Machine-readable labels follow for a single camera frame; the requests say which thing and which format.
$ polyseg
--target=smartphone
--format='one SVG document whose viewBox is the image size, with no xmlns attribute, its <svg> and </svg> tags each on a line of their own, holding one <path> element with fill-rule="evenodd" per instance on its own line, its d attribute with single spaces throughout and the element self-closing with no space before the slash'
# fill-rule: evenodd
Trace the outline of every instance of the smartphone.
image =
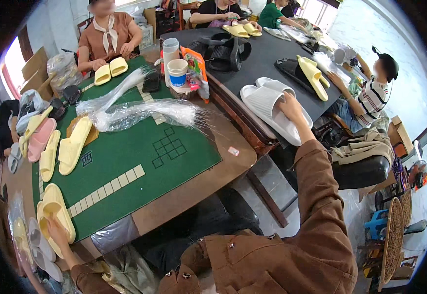
<svg viewBox="0 0 427 294">
<path fill-rule="evenodd" d="M 145 93 L 156 92 L 159 90 L 160 72 L 154 71 L 148 75 L 148 78 L 143 82 L 142 91 Z"/>
</svg>

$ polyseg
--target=white neck scarf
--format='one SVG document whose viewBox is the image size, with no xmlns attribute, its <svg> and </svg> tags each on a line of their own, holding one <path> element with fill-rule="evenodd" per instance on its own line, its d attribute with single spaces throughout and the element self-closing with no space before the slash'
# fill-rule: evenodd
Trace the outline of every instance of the white neck scarf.
<svg viewBox="0 0 427 294">
<path fill-rule="evenodd" d="M 113 14 L 109 15 L 109 24 L 107 26 L 107 30 L 101 27 L 100 25 L 98 25 L 96 20 L 93 20 L 95 29 L 104 33 L 103 45 L 104 45 L 104 50 L 106 50 L 106 53 L 109 52 L 109 40 L 107 38 L 108 34 L 111 36 L 112 48 L 114 48 L 114 51 L 117 51 L 117 31 L 112 29 L 112 27 L 114 26 L 114 20 L 115 20 L 114 15 Z"/>
</svg>

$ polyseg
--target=green shirt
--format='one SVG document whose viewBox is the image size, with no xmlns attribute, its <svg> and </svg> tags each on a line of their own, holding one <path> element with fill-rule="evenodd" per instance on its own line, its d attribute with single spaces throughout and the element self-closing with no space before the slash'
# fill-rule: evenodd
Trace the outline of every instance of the green shirt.
<svg viewBox="0 0 427 294">
<path fill-rule="evenodd" d="M 262 27 L 277 29 L 279 27 L 279 17 L 283 16 L 275 3 L 269 3 L 264 7 L 259 16 L 258 24 Z"/>
</svg>

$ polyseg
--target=snack bag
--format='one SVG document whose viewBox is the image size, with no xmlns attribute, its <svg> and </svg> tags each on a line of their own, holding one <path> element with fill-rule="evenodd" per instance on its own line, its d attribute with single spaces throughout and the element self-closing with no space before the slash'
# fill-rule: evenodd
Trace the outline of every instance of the snack bag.
<svg viewBox="0 0 427 294">
<path fill-rule="evenodd" d="M 207 74 L 205 73 L 205 61 L 202 55 L 196 51 L 180 46 L 182 58 L 187 61 L 188 72 L 195 75 L 196 79 L 190 81 L 192 90 L 198 90 L 200 97 L 205 103 L 209 103 L 209 84 L 207 82 Z M 198 80 L 200 84 L 193 83 L 193 80 Z"/>
</svg>

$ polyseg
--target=hand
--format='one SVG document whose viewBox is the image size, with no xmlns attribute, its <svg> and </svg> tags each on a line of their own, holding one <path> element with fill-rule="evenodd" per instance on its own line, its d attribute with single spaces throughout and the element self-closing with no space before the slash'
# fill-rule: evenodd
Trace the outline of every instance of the hand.
<svg viewBox="0 0 427 294">
<path fill-rule="evenodd" d="M 224 14 L 221 14 L 222 18 L 221 19 L 232 19 L 232 18 L 236 18 L 239 19 L 240 16 L 234 12 L 227 12 Z"/>
<path fill-rule="evenodd" d="M 120 54 L 122 56 L 128 56 L 135 49 L 135 45 L 132 43 L 124 43 L 120 48 Z"/>
<path fill-rule="evenodd" d="M 107 62 L 105 62 L 104 59 L 101 59 L 101 58 L 93 60 L 91 62 L 91 65 L 93 66 L 94 71 L 97 71 L 101 66 L 106 65 L 106 64 L 107 64 Z"/>
<path fill-rule="evenodd" d="M 14 143 L 18 143 L 19 142 L 19 135 L 17 134 L 16 131 L 11 131 L 11 137 L 13 138 L 13 142 Z"/>
<path fill-rule="evenodd" d="M 284 92 L 285 103 L 281 102 L 279 108 L 294 124 L 305 123 L 302 108 L 297 99 L 290 93 Z"/>
<path fill-rule="evenodd" d="M 339 90 L 342 91 L 342 89 L 346 88 L 346 86 L 344 85 L 344 82 L 337 74 L 333 72 L 328 72 L 326 74 L 328 78 L 331 80 L 331 82 L 339 88 Z"/>
<path fill-rule="evenodd" d="M 57 244 L 60 250 L 63 250 L 67 247 L 70 248 L 68 245 L 68 232 L 64 229 L 60 221 L 53 215 L 47 217 L 46 219 L 48 233 L 52 237 L 52 240 L 55 242 L 55 244 Z"/>
<path fill-rule="evenodd" d="M 249 22 L 249 23 L 252 24 L 252 26 L 254 26 L 258 31 L 262 31 L 262 27 L 258 25 L 257 22 Z"/>
</svg>

